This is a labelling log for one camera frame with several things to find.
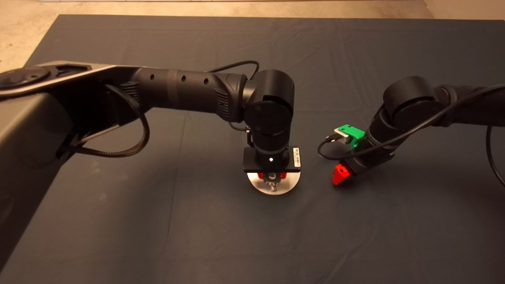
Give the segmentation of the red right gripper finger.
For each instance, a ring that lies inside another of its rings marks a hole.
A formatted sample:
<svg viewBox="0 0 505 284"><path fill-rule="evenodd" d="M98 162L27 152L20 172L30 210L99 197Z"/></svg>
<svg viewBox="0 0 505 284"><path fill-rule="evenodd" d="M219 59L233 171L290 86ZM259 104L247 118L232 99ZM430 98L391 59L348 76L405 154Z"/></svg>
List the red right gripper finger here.
<svg viewBox="0 0 505 284"><path fill-rule="evenodd" d="M333 171L332 182L334 185L340 185L348 178L351 173L344 165L336 165Z"/></svg>

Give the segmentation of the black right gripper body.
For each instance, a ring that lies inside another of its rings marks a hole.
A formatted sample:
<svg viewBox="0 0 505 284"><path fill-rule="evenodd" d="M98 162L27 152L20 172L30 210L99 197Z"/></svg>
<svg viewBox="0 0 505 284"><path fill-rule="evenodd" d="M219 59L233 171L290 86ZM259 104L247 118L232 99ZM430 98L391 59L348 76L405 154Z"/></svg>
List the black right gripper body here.
<svg viewBox="0 0 505 284"><path fill-rule="evenodd" d="M391 149L379 149L357 157L340 160L340 164L346 167L351 176L358 176L391 160L394 156L395 153Z"/></svg>

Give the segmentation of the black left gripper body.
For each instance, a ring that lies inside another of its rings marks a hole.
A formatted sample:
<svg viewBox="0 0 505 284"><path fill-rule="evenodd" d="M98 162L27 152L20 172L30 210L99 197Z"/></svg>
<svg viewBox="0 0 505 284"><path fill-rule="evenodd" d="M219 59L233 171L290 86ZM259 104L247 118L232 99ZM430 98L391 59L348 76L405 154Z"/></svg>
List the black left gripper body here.
<svg viewBox="0 0 505 284"><path fill-rule="evenodd" d="M253 147L243 151L245 173L296 173L301 172L301 151L299 147L288 147L285 151L266 155Z"/></svg>

